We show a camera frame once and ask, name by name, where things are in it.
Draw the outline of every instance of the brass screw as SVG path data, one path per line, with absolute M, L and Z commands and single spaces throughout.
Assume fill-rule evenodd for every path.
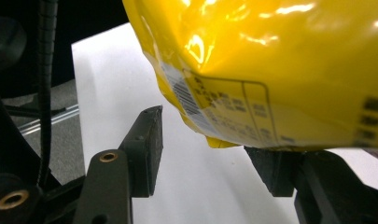
M 111 162 L 114 161 L 119 155 L 113 152 L 108 152 L 99 158 L 101 162 Z
M 28 197 L 29 192 L 26 189 L 10 192 L 0 200 L 0 210 L 15 208 L 24 203 L 28 199 Z

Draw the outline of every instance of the yellow plastic bag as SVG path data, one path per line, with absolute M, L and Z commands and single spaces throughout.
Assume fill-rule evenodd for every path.
M 123 0 L 211 147 L 378 147 L 378 0 Z

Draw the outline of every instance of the plastic packaging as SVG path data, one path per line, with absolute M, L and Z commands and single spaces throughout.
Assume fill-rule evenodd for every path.
M 378 147 L 378 0 L 123 0 L 211 147 Z

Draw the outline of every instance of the white table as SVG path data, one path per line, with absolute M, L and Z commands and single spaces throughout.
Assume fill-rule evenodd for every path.
M 211 149 L 161 95 L 130 24 L 72 46 L 85 165 L 117 148 L 138 114 L 163 105 L 163 143 L 156 191 L 133 199 L 135 224 L 298 223 L 293 198 L 274 198 L 241 147 Z M 340 151 L 360 178 L 378 188 L 378 160 Z

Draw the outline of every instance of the black cable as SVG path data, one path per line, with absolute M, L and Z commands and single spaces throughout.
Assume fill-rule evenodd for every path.
M 39 0 L 37 26 L 38 104 L 41 127 L 41 160 L 37 185 L 44 188 L 49 174 L 51 152 L 51 72 L 57 26 L 58 0 Z

